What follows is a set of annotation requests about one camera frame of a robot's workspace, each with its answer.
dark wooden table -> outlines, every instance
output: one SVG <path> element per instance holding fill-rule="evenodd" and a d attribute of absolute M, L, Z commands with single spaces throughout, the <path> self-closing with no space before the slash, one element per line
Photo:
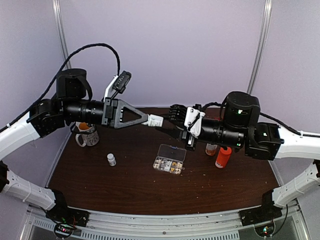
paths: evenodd
<path fill-rule="evenodd" d="M 164 114 L 165 108 L 143 108 Z M 208 109 L 216 117 L 216 109 Z M 153 168 L 160 144 L 184 147 L 154 128 L 98 127 L 100 142 L 79 147 L 71 136 L 49 187 L 64 193 L 69 206 L 120 214 L 176 215 L 212 213 L 261 204 L 261 196 L 278 186 L 267 161 L 233 153 L 226 168 L 215 167 L 215 156 L 198 143 L 188 151 L 181 175 Z M 113 153 L 111 167 L 107 154 Z"/>

clear plastic box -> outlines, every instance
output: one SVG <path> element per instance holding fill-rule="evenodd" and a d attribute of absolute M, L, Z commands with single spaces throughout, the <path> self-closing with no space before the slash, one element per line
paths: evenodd
<path fill-rule="evenodd" d="M 180 174 L 186 157 L 184 148 L 161 144 L 153 168 L 171 174 Z"/>

cable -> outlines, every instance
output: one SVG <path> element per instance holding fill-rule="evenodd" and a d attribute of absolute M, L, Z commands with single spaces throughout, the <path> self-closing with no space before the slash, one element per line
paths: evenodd
<path fill-rule="evenodd" d="M 207 104 L 205 104 L 201 109 L 200 109 L 200 111 L 201 112 L 204 112 L 208 107 L 211 107 L 211 106 L 217 106 L 217 107 L 221 107 L 222 106 L 222 104 L 221 103 L 218 103 L 218 102 L 209 102 L 209 103 L 207 103 Z"/>
<path fill-rule="evenodd" d="M 280 232 L 280 230 L 282 229 L 282 227 L 285 225 L 285 222 L 287 220 L 287 217 L 288 217 L 288 204 L 286 205 L 286 213 L 285 213 L 285 217 L 284 217 L 284 220 L 281 224 L 281 226 L 279 227 L 279 229 L 275 232 L 275 233 L 272 233 L 272 236 L 276 235 L 277 233 Z"/>
<path fill-rule="evenodd" d="M 290 127 L 290 126 L 286 125 L 283 121 L 280 121 L 279 119 L 276 119 L 273 116 L 269 116 L 269 115 L 267 115 L 267 114 L 265 114 L 263 112 L 260 112 L 260 115 L 265 117 L 265 118 L 267 118 L 267 119 L 275 121 L 276 123 L 282 125 L 283 127 L 285 127 L 286 129 L 288 129 L 290 132 L 292 132 L 294 134 L 301 135 L 301 132 L 295 130 L 293 127 Z M 312 138 L 320 138 L 320 135 L 314 135 L 314 134 L 303 134 L 303 136 L 312 137 Z"/>
<path fill-rule="evenodd" d="M 77 49 L 76 51 L 74 51 L 73 53 L 71 53 L 67 57 L 67 59 L 64 61 L 64 63 L 62 64 L 62 66 L 60 67 L 60 69 L 58 70 L 56 75 L 53 77 L 53 79 L 49 83 L 49 85 L 46 88 L 46 90 L 44 91 L 44 93 L 41 94 L 41 96 L 34 103 L 32 103 L 23 113 L 21 113 L 19 116 L 17 116 L 9 124 L 7 124 L 3 128 L 1 128 L 0 129 L 0 133 L 3 132 L 4 130 L 6 130 L 8 128 L 8 125 L 11 126 L 14 123 L 16 123 L 20 118 L 22 118 L 25 114 L 27 114 L 33 108 L 33 106 L 37 105 L 45 97 L 45 95 L 49 92 L 50 88 L 52 87 L 52 85 L 54 84 L 55 80 L 57 79 L 57 75 L 65 68 L 65 66 L 67 65 L 69 60 L 74 55 L 76 55 L 77 53 L 81 52 L 82 50 L 85 50 L 85 49 L 88 49 L 88 48 L 92 48 L 92 47 L 105 47 L 105 48 L 110 49 L 113 52 L 113 54 L 115 55 L 115 58 L 116 58 L 116 63 L 117 63 L 117 75 L 119 76 L 119 74 L 120 74 L 120 58 L 119 58 L 119 55 L 118 55 L 117 51 L 112 46 L 110 46 L 110 45 L 108 45 L 106 43 L 93 43 L 93 44 L 88 44 L 88 45 L 85 45 L 83 47 L 80 47 L 79 49 Z"/>
<path fill-rule="evenodd" d="M 190 130 L 192 129 L 192 127 L 196 124 L 196 122 L 199 120 L 200 118 L 200 113 L 198 113 L 195 117 L 195 119 L 193 120 L 193 122 L 189 125 L 188 127 L 188 131 L 190 132 Z"/>

white wall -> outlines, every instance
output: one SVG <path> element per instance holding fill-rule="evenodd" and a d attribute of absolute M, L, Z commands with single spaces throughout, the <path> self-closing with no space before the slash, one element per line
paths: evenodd
<path fill-rule="evenodd" d="M 252 95 L 261 111 L 298 130 L 320 133 L 320 1 L 272 1 L 263 60 Z M 284 183 L 312 160 L 278 159 Z M 320 189 L 300 197 L 311 239 L 320 239 Z"/>
<path fill-rule="evenodd" d="M 51 0 L 0 1 L 0 33 L 3 127 L 43 93 L 63 58 Z M 16 174 L 44 186 L 67 132 L 67 128 L 57 130 L 3 161 Z M 27 205 L 0 194 L 0 206 L 1 240 L 18 239 Z"/>
<path fill-rule="evenodd" d="M 132 73 L 119 97 L 134 106 L 193 105 L 246 91 L 253 68 L 264 0 L 68 0 L 61 12 L 70 52 L 108 43 Z M 116 74 L 107 49 L 72 59 L 87 70 L 100 99 Z"/>

red bottle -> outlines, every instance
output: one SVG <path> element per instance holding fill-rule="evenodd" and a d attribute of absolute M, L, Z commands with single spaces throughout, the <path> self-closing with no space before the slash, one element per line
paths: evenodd
<path fill-rule="evenodd" d="M 232 153 L 231 147 L 227 147 L 226 150 L 220 147 L 219 154 L 215 160 L 215 166 L 219 169 L 223 169 L 227 165 L 229 158 L 231 156 L 231 153 Z"/>

